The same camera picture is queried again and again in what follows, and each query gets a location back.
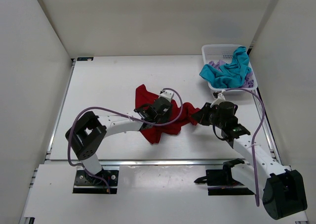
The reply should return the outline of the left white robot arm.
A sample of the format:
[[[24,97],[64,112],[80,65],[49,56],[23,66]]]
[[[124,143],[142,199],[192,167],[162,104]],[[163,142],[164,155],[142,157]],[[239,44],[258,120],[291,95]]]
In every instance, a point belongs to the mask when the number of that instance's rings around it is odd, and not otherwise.
[[[162,96],[152,104],[145,104],[127,113],[127,117],[111,115],[101,118],[93,111],[88,111],[78,119],[73,131],[66,132],[65,137],[88,174],[101,177],[102,166],[96,151],[104,138],[129,131],[148,130],[153,127],[152,124],[167,123],[171,111],[171,99]]]

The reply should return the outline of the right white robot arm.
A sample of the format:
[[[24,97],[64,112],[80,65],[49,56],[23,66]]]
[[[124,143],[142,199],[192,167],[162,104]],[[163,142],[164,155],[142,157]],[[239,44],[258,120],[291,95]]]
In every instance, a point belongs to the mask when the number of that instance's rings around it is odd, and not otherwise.
[[[235,116],[237,105],[222,101],[206,103],[192,118],[203,126],[221,130],[220,140],[227,142],[244,160],[223,164],[229,180],[235,180],[262,201],[271,218],[279,220],[307,209],[302,175],[281,165],[261,146],[253,143],[250,131]]]

